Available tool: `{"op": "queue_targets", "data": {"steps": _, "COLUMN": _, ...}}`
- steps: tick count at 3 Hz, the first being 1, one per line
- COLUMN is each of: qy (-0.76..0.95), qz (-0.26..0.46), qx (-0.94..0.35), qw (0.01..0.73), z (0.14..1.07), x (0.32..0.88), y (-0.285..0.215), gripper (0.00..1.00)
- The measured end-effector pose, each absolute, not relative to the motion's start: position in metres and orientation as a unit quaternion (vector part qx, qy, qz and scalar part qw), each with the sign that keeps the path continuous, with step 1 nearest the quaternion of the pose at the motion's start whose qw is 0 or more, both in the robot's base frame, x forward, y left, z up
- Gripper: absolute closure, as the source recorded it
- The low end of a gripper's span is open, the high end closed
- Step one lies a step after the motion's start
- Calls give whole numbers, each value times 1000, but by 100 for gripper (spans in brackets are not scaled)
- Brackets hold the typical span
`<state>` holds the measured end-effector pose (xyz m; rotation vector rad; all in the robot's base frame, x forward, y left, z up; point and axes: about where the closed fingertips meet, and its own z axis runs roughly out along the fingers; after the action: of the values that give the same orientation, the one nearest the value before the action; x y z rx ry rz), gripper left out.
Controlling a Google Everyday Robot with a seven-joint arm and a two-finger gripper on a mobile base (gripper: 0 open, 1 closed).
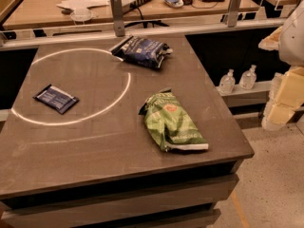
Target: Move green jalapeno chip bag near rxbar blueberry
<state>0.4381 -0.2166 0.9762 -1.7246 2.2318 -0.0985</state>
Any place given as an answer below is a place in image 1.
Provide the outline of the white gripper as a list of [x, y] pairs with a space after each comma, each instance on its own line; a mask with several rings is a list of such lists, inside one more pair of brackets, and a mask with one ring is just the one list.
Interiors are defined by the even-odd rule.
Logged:
[[[277, 28], [262, 39], [258, 47], [268, 51], [278, 50], [281, 31], [282, 27]], [[284, 74], [276, 73], [269, 97], [276, 104], [273, 102], [266, 104], [261, 124], [266, 130], [276, 131], [284, 127], [293, 117], [295, 112], [292, 108], [300, 108], [304, 104], [304, 67], [291, 66]]]

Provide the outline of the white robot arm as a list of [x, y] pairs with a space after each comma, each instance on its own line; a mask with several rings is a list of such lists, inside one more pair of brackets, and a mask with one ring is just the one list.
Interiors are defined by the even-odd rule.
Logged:
[[262, 127], [278, 130], [304, 104], [304, 1], [258, 47], [277, 50], [279, 59], [291, 66], [284, 74], [275, 74], [263, 112]]

